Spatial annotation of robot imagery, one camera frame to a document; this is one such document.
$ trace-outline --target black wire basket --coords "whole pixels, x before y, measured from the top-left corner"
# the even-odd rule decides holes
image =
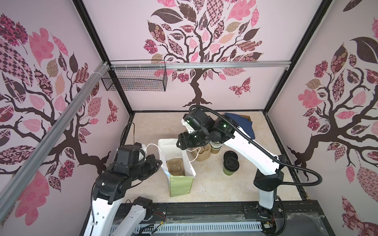
[[[167,70],[164,60],[122,60],[127,62],[111,67],[102,82],[107,91],[164,91],[167,87]]]

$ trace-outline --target black frame edge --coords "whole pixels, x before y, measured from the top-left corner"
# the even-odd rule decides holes
[[[312,38],[315,30],[321,23],[323,17],[325,16],[329,6],[331,5],[333,0],[323,0],[317,9],[310,25],[308,26],[306,33],[303,35],[297,49],[295,50],[292,58],[291,64],[288,70],[286,70],[280,78],[276,88],[274,89],[272,95],[270,96],[268,103],[265,106],[264,112],[267,113],[272,108],[275,100],[277,99],[279,93],[281,92],[282,88],[284,87],[287,79],[289,78],[290,74],[292,73],[295,65],[297,64],[299,58],[301,57],[303,51],[305,50],[307,44],[309,43],[310,39]]]
[[[100,37],[97,34],[97,31],[96,31],[96,29],[95,29],[95,27],[92,23],[91,18],[89,17],[88,11],[85,8],[83,1],[82,0],[72,0],[72,2],[76,7],[77,12],[79,13],[80,18],[83,21],[84,26],[87,29],[89,36],[91,37],[93,44],[97,49],[98,54],[100,55],[101,60],[103,60],[104,62],[107,62],[108,65],[111,66],[111,62],[109,60],[109,57],[105,52],[105,48],[102,45]],[[111,73],[111,76],[114,76],[114,78],[117,78],[116,74],[112,70],[109,70],[109,71]],[[131,116],[131,114],[133,113],[133,110],[130,106],[130,103],[129,103],[127,97],[126,97],[126,94],[124,93],[124,91],[118,91],[118,94],[119,94],[123,104],[125,105],[127,112]]]

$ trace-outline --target beige floor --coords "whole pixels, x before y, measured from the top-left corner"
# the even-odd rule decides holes
[[[248,115],[253,122],[256,141],[270,152],[280,155],[279,148],[269,129],[262,112],[233,112]],[[184,112],[170,113],[136,113],[133,119],[135,123],[135,141],[149,144],[158,143],[159,139],[177,139],[179,133],[186,129],[181,124]],[[132,144],[132,129],[126,140],[126,144]],[[230,201],[258,201],[258,189],[253,185],[257,168],[238,152],[240,168],[233,175],[223,173],[223,154],[233,150],[223,146],[218,154],[203,161],[192,162],[197,175],[194,178],[190,194],[170,197],[168,180],[165,173],[160,169],[157,173],[145,180],[142,184],[126,191],[125,199],[133,201],[138,196],[152,199],[154,202],[230,202]],[[148,154],[155,154],[158,158],[157,147],[150,145]],[[284,181],[292,182],[293,179],[285,167]],[[282,185],[277,189],[277,195],[284,201],[301,200],[295,186]]]

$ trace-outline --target tree mural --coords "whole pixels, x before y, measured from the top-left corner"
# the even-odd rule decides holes
[[[330,143],[327,151],[335,152],[335,161],[346,156],[346,177],[353,182],[356,165],[351,159],[352,151],[356,152],[359,163],[378,167],[377,145],[365,142],[378,141],[378,72],[358,67],[362,60],[376,68],[378,42],[369,37],[351,41],[357,43],[357,56],[348,53],[342,44],[330,65],[322,61],[315,66],[316,78],[306,84],[310,90],[298,96],[302,105],[309,108],[303,116],[308,118],[307,126],[312,130],[310,141],[303,153],[288,148],[297,158],[295,165],[306,167],[319,143]],[[378,174],[360,164],[357,179],[364,191],[378,202]]]
[[[257,7],[252,13],[250,10],[256,0],[226,0],[229,7],[233,5],[227,14],[224,13],[226,10],[223,8],[223,0],[208,0],[206,3],[205,0],[178,0],[177,4],[174,0],[158,2],[168,8],[158,9],[151,15],[159,17],[164,24],[153,23],[155,17],[148,21],[149,31],[157,44],[147,39],[144,48],[154,54],[153,63],[159,63],[157,60],[163,59],[168,63],[247,62],[256,61],[262,55],[259,52],[250,52],[262,44],[262,41],[252,41],[259,30],[253,28],[259,19],[259,11]],[[172,75],[172,81],[178,79],[184,83],[191,80],[195,97],[184,105],[190,106],[211,104],[202,98],[198,83],[201,78],[212,80],[216,75],[225,80],[226,76],[235,76],[244,71],[243,68],[225,68],[223,72],[213,68],[181,69],[167,70],[167,75]],[[232,86],[229,89],[240,95],[243,91],[249,91],[248,84]]]

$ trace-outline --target wire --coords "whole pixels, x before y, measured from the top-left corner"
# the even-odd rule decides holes
[[[251,139],[246,134],[244,134],[241,130],[239,130],[238,127],[236,127],[232,122],[230,122],[229,120],[227,120],[223,115],[219,114],[218,112],[216,112],[216,111],[214,111],[214,110],[212,110],[210,108],[207,108],[205,106],[201,106],[201,105],[193,105],[193,106],[191,106],[189,108],[189,112],[191,110],[193,110],[194,108],[200,108],[200,109],[202,109],[204,111],[211,112],[214,115],[216,115],[219,118],[221,118],[222,120],[224,120],[227,124],[229,124],[231,127],[233,127],[235,129],[235,131],[238,132],[244,139],[246,139],[249,143],[253,144],[256,148],[258,148],[265,155],[267,155],[273,162],[277,162],[278,164],[286,166],[288,168],[293,168],[293,169],[297,169],[297,170],[308,172],[310,174],[315,175],[318,178],[317,181],[314,181],[314,182],[311,182],[311,183],[282,182],[281,185],[315,186],[315,185],[320,184],[323,181],[322,176],[319,173],[317,173],[316,171],[313,171],[313,170],[310,170],[310,169],[307,169],[307,168],[304,168],[304,167],[298,167],[296,165],[287,164],[287,163],[284,163],[284,162],[278,160],[272,154],[270,154],[267,150],[265,150],[262,146],[260,146],[258,143],[256,143],[253,139]]]
[[[279,234],[281,234],[284,231],[284,229],[286,227],[286,220],[287,219],[286,219],[286,213],[285,213],[285,210],[284,210],[284,206],[282,204],[281,198],[279,196],[277,196],[277,198],[278,198],[278,201],[280,202],[282,213],[283,213],[283,225],[282,225],[282,228],[278,232],[276,232],[276,233],[270,234],[270,233],[263,232],[267,236],[276,236],[276,235],[279,235]]]

